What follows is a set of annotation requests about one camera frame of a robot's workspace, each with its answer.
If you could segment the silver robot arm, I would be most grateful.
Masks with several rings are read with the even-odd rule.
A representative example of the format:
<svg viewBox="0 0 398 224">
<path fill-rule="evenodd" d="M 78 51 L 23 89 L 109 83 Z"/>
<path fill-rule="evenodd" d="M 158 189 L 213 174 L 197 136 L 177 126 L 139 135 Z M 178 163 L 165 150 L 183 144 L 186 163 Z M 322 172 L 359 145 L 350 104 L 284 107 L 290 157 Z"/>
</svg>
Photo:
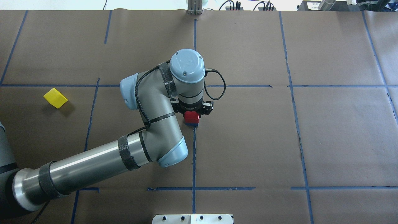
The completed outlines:
<svg viewBox="0 0 398 224">
<path fill-rule="evenodd" d="M 213 103 L 203 100 L 206 69 L 195 50 L 181 49 L 169 61 L 124 78 L 119 86 L 126 106 L 138 110 L 144 127 L 118 140 L 38 169 L 19 169 L 1 126 L 1 219 L 44 207 L 50 200 L 139 169 L 150 162 L 169 167 L 188 155 L 176 113 L 208 115 Z"/>
</svg>

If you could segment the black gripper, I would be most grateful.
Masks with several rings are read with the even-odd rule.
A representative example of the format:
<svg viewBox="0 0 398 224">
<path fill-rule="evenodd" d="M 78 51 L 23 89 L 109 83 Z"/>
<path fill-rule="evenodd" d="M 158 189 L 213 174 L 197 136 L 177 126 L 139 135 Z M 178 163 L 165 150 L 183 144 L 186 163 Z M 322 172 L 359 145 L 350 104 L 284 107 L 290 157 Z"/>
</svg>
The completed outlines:
<svg viewBox="0 0 398 224">
<path fill-rule="evenodd" d="M 185 112 L 196 112 L 199 116 L 209 115 L 213 111 L 213 101 L 200 100 L 193 104 L 187 104 L 179 99 L 172 99 L 172 108 L 175 113 L 185 114 Z"/>
</svg>

